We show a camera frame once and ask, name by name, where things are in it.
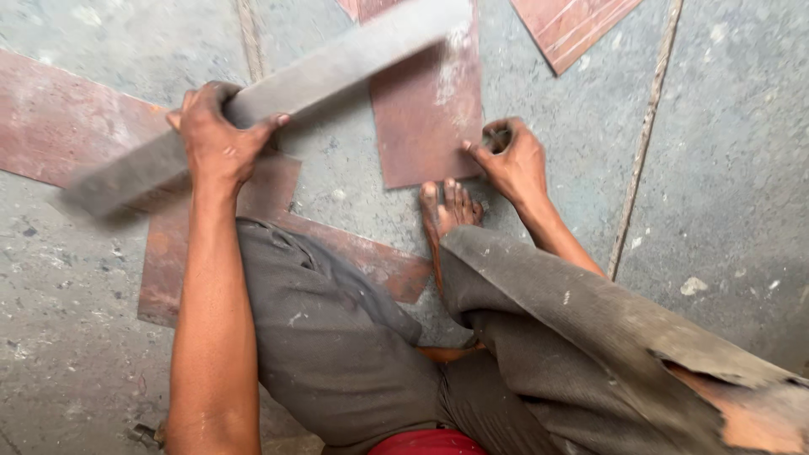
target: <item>concrete floor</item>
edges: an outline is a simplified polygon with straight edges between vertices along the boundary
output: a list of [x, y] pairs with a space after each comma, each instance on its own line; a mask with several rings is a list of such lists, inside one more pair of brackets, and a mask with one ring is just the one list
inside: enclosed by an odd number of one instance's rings
[[[667, 0], [645, 0], [559, 79], [507, 0], [479, 8], [484, 117], [520, 115], [546, 144], [551, 197], [606, 268]], [[256, 13], [267, 74], [354, 26], [333, 0], [262, 0]], [[618, 274], [798, 372], [809, 359], [808, 23], [797, 0], [686, 0]], [[0, 46], [166, 106], [208, 79], [249, 79], [230, 0], [2, 0]], [[416, 190], [383, 190], [364, 90], [282, 146], [303, 161], [296, 212], [427, 254]], [[529, 241], [507, 202], [472, 187], [486, 227]], [[51, 208], [47, 185], [0, 172], [0, 188], [0, 454], [145, 453], [124, 434], [164, 417], [172, 344], [170, 330], [136, 320], [147, 221], [94, 232]], [[467, 336], [432, 287], [406, 309], [424, 344]], [[317, 452], [262, 404], [265, 453]]]

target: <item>toe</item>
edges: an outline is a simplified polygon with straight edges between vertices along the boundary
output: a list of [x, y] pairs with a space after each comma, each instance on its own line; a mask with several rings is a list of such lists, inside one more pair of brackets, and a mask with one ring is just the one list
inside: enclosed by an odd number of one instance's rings
[[444, 205], [447, 211], [455, 212], [455, 179], [448, 178], [444, 181]]
[[438, 186], [432, 181], [422, 185], [418, 200], [421, 203], [421, 213], [425, 219], [436, 220], [438, 217]]
[[472, 214], [472, 197], [469, 196], [469, 190], [463, 188], [461, 191], [461, 198], [464, 201], [462, 204], [463, 207], [463, 216], [464, 216], [464, 224], [472, 224], [475, 223], [475, 217]]
[[472, 216], [475, 218], [475, 224], [480, 225], [483, 221], [483, 206], [478, 202], [472, 202]]

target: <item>floor seam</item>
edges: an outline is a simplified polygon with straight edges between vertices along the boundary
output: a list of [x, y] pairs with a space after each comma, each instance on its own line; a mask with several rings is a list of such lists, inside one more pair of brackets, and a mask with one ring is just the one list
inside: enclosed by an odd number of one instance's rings
[[250, 80], [253, 83], [264, 78], [264, 59], [261, 56], [261, 47], [258, 44], [256, 21], [253, 14], [251, 0], [235, 0], [236, 10], [239, 12], [239, 25], [242, 30], [242, 46], [244, 55], [248, 60]]
[[624, 251], [626, 234], [629, 231], [629, 221], [632, 218], [632, 212], [635, 208], [637, 188], [641, 180], [643, 164], [646, 161], [646, 151], [649, 149], [652, 127], [654, 126], [654, 119], [657, 117], [660, 93], [663, 89], [663, 80], [666, 78], [666, 69], [671, 59], [671, 49], [674, 47], [677, 23], [680, 21], [680, 12], [682, 10], [683, 0], [671, 0], [668, 9], [668, 23], [666, 24], [663, 39], [661, 40], [657, 64], [654, 67], [654, 78], [652, 79], [649, 103], [643, 115], [643, 126], [637, 140], [637, 152], [635, 153], [635, 160], [632, 163], [632, 176], [626, 188], [624, 206], [621, 210], [621, 222], [618, 224], [618, 235], [616, 236], [615, 243], [612, 244], [612, 252], [610, 253], [607, 276], [612, 281], [615, 281], [618, 272], [618, 264], [621, 262], [621, 254]]

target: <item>reddish-brown metal sheet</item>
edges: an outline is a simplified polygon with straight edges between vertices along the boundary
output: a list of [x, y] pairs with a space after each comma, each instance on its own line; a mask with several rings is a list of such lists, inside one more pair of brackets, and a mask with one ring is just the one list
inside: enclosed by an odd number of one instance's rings
[[[167, 128], [164, 108], [3, 50], [0, 77], [0, 168], [38, 181], [63, 186], [74, 172], [126, 153]], [[299, 172], [300, 162], [284, 155], [260, 160], [239, 194], [239, 215], [313, 236], [388, 287], [395, 300], [415, 303], [431, 263], [290, 214]], [[138, 316], [171, 326], [188, 252], [188, 181], [173, 181], [136, 206], [152, 214]]]
[[[300, 173], [300, 161], [284, 155], [261, 159], [239, 193], [239, 215], [267, 219], [286, 212]], [[188, 199], [153, 213], [143, 258], [138, 318], [173, 327], [188, 254]]]
[[397, 302], [415, 304], [433, 273], [433, 264], [428, 259], [335, 227], [290, 213], [271, 221], [280, 228], [320, 240], [362, 270], [372, 282], [385, 286]]
[[[400, 0], [358, 0], [367, 21]], [[477, 2], [471, 23], [439, 46], [373, 76], [370, 81], [382, 175], [387, 188], [418, 185], [481, 170], [460, 149], [481, 139], [481, 64]], [[436, 0], [436, 8], [441, 7]]]
[[337, 3], [340, 4], [340, 7], [342, 7], [345, 13], [349, 15], [351, 20], [357, 20], [358, 1], [359, 0], [337, 0]]
[[[300, 162], [284, 155], [262, 160], [239, 193], [239, 216], [262, 219], [320, 240], [385, 286], [394, 300], [415, 303], [432, 273], [432, 263], [387, 245], [289, 213]], [[188, 253], [188, 202], [151, 216], [143, 262], [138, 317], [174, 326], [180, 311]]]
[[166, 110], [0, 49], [0, 168], [64, 186], [162, 133]]
[[641, 0], [511, 0], [556, 74], [573, 65]]

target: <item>torn trousers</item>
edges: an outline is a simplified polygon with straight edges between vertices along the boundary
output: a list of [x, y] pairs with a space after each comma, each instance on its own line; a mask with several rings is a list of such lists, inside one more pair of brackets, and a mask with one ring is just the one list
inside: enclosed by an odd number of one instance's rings
[[598, 275], [501, 233], [442, 239], [447, 310], [487, 350], [436, 364], [421, 327], [316, 241], [237, 220], [259, 381], [324, 453], [454, 428], [490, 455], [731, 453], [722, 416], [664, 366], [751, 389], [807, 387]]

